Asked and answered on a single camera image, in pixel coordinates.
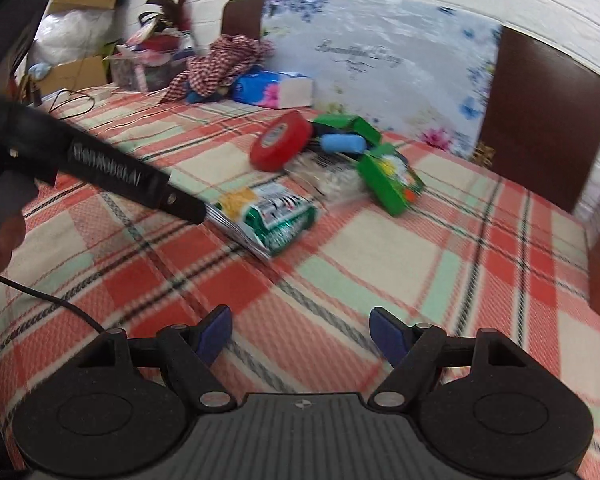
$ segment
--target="green box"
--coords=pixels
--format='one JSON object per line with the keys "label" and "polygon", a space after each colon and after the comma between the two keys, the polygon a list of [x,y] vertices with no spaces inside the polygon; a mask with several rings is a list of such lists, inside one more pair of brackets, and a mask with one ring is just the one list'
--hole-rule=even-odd
{"label": "green box", "polygon": [[379,146],[382,142],[381,133],[357,115],[323,114],[318,115],[313,122],[324,124],[343,132],[356,133],[364,137],[372,146]]}
{"label": "green box", "polygon": [[391,216],[399,216],[410,208],[425,187],[392,144],[381,144],[366,152],[357,168]]}

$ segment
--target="brown wooden headboard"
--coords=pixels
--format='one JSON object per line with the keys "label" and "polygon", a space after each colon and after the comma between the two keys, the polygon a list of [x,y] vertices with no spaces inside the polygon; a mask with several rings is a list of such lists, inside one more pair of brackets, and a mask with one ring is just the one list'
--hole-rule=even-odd
{"label": "brown wooden headboard", "polygon": [[[229,1],[222,33],[259,38],[264,1]],[[492,171],[571,212],[600,148],[600,76],[504,27],[480,142]]]}

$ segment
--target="white plastic bag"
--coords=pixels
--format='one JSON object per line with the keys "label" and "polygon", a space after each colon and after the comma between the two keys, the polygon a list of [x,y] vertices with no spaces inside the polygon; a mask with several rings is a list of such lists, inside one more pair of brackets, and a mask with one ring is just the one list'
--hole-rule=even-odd
{"label": "white plastic bag", "polygon": [[45,16],[30,51],[33,64],[52,66],[97,54],[113,23],[113,10],[74,9]]}

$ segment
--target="tablecloth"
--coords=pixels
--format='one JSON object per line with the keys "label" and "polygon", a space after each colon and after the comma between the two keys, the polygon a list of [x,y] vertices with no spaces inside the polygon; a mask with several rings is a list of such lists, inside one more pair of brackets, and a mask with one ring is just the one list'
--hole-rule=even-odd
{"label": "tablecloth", "polygon": [[[114,93],[74,120],[169,168],[172,182],[208,201],[263,182],[304,194],[287,176],[248,163],[251,143],[282,110],[159,99]],[[78,101],[62,112],[84,107]],[[400,218],[372,200],[324,210],[265,265],[206,224],[186,226],[61,175],[27,207],[27,238],[6,276],[130,336],[195,324],[228,304],[234,335],[212,370],[238,398],[258,391],[368,396],[390,371],[368,333],[376,305],[454,335],[496,327],[589,405],[596,431],[580,473],[600,479],[600,317],[587,304],[583,227],[487,170],[386,138],[427,186]],[[11,446],[11,417],[24,395],[94,336],[62,308],[0,284],[0,422]]]}

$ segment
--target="floral board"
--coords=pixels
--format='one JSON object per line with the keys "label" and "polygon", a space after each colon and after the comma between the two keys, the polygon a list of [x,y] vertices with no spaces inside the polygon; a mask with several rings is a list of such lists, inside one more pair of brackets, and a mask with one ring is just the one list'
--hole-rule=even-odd
{"label": "floral board", "polygon": [[419,0],[266,0],[268,70],[314,78],[315,107],[469,158],[502,26]]}

